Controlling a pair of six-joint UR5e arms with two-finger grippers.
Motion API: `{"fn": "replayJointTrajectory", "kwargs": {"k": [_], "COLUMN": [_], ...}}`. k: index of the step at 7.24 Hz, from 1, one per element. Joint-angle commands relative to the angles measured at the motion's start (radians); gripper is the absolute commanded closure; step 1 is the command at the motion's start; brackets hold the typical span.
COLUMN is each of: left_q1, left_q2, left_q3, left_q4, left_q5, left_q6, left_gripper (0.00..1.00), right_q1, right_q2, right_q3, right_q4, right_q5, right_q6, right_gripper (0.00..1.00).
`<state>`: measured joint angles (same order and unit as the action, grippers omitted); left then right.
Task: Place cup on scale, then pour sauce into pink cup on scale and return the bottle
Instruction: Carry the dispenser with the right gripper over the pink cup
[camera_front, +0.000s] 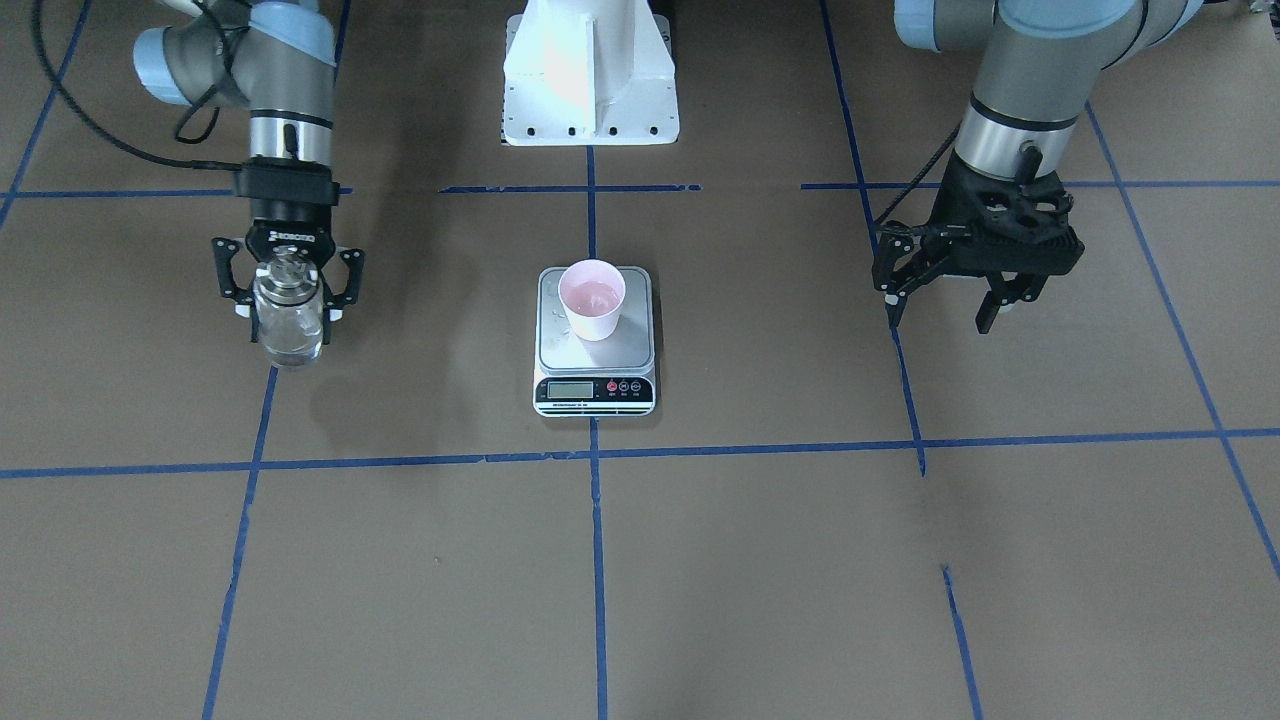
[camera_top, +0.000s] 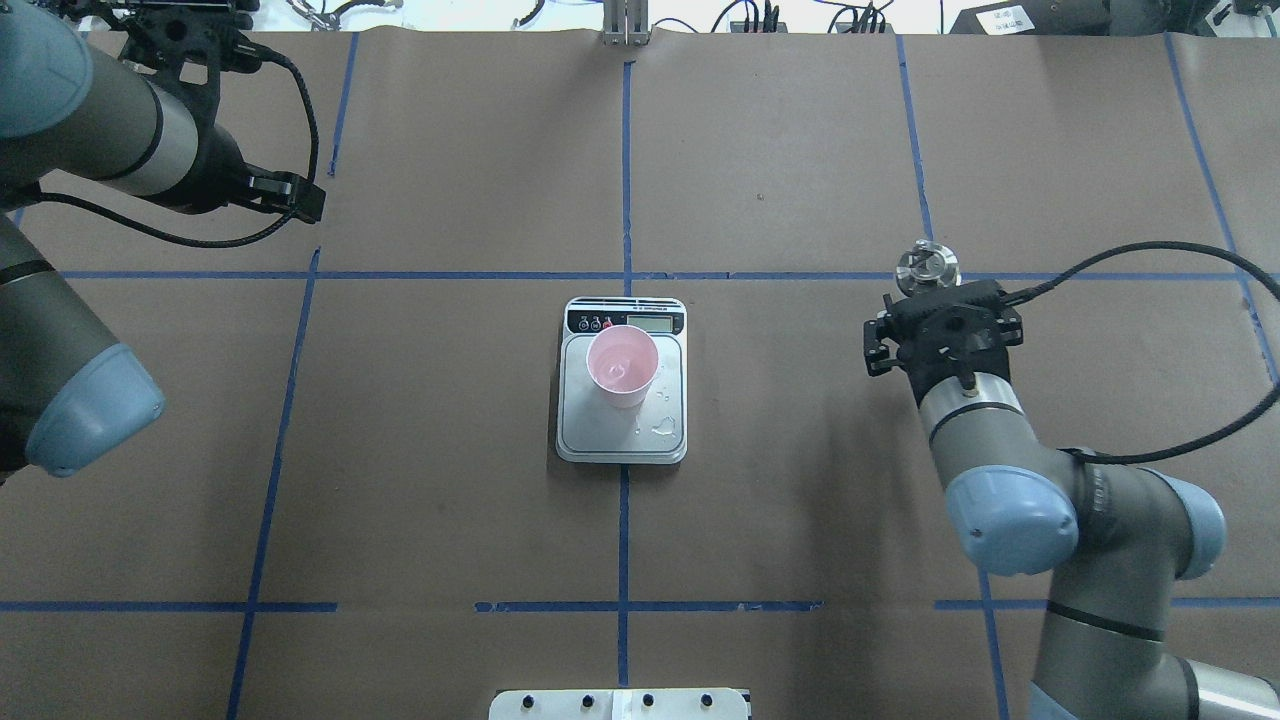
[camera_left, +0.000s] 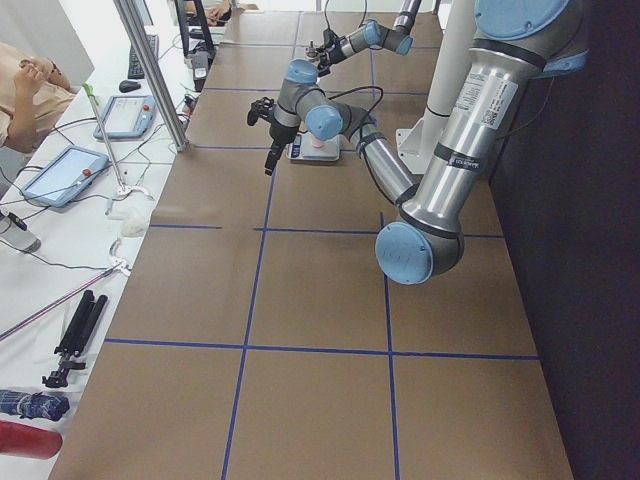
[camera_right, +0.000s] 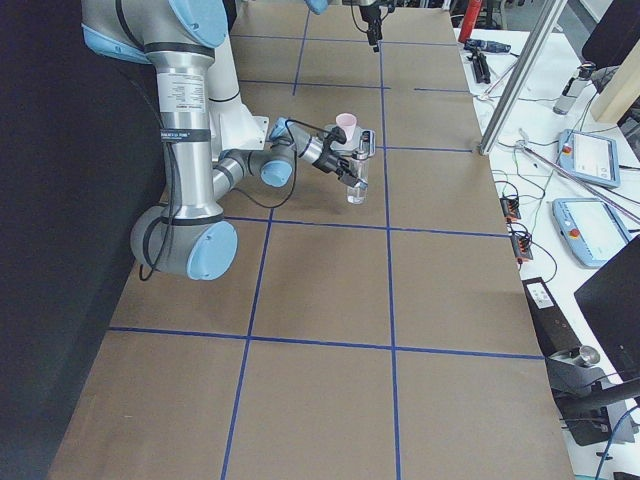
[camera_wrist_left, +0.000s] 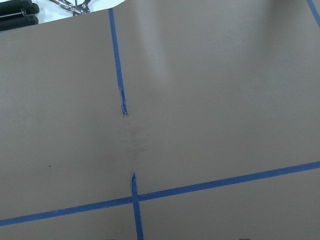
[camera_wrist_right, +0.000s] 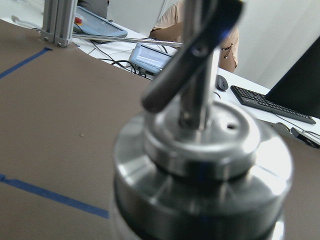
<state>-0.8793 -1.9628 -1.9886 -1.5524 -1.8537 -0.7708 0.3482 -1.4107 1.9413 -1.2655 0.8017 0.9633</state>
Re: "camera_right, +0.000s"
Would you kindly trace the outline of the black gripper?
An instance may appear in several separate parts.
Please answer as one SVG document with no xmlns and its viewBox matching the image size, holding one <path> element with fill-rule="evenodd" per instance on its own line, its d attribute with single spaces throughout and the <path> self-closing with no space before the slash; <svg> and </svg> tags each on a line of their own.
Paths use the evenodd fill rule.
<svg viewBox="0 0 640 480">
<path fill-rule="evenodd" d="M 352 6 L 357 6 L 361 19 L 367 24 L 367 39 L 375 53 L 380 51 L 382 41 L 382 9 L 391 13 L 395 9 L 394 0 L 353 0 Z"/>
<path fill-rule="evenodd" d="M 348 188 L 366 190 L 368 182 L 357 173 L 361 168 L 361 161 L 351 157 L 340 156 L 331 148 L 331 144 L 338 141 L 346 142 L 346 134 L 339 126 L 333 127 L 322 140 L 322 150 L 317 160 L 312 165 L 324 173 L 335 173 L 340 182 Z"/>
</svg>

